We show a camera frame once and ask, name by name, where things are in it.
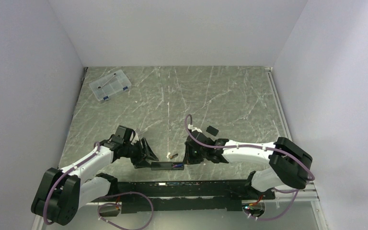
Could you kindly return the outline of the black gold AAA battery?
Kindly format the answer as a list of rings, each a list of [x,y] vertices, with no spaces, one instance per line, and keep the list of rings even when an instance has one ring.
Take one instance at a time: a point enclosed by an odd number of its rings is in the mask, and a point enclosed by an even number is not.
[[[176,158],[178,156],[178,154],[176,153],[176,154],[173,154],[173,155],[171,155],[171,156],[169,156],[169,159],[174,159],[174,158]]]

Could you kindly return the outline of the black remote control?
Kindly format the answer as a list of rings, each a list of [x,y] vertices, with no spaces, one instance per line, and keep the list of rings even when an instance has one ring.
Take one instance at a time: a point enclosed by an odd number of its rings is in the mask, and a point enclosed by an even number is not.
[[[154,161],[151,163],[152,171],[176,171],[176,170],[184,170],[184,166],[180,168],[174,168],[173,164],[182,163],[182,162],[172,162],[172,161]]]

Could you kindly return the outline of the black remote battery cover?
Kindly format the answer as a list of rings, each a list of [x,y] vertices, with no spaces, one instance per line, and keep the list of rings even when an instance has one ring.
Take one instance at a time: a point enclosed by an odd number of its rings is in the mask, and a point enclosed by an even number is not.
[[[219,133],[219,130],[214,128],[213,126],[208,126],[206,128],[206,132],[216,137]]]

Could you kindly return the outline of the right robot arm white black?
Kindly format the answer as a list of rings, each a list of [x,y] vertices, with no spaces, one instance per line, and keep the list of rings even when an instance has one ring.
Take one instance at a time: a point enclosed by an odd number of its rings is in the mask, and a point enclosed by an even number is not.
[[[262,164],[247,179],[245,193],[251,199],[277,186],[305,189],[315,179],[311,172],[312,156],[285,137],[275,142],[242,143],[219,138],[212,140],[199,131],[190,131],[185,141],[185,164],[249,162]]]

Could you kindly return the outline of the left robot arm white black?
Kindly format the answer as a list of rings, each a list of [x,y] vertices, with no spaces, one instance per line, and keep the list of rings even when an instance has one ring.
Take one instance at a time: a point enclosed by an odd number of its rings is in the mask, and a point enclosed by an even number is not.
[[[149,168],[159,161],[145,138],[135,130],[118,126],[108,139],[95,142],[93,150],[60,169],[45,171],[31,204],[31,212],[43,217],[47,225],[65,226],[79,208],[96,199],[113,201],[125,195],[118,179],[99,171],[120,158],[128,158],[134,168]]]

